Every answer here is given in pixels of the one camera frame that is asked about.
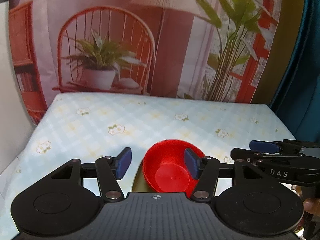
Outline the person's right hand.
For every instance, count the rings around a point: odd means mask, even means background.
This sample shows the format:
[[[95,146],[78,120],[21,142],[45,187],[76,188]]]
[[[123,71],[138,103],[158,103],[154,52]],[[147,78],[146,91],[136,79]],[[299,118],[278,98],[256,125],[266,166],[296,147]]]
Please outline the person's right hand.
[[[309,188],[292,185],[291,190],[295,191],[301,200],[303,200],[304,211],[319,216],[319,198],[311,197],[312,193]]]

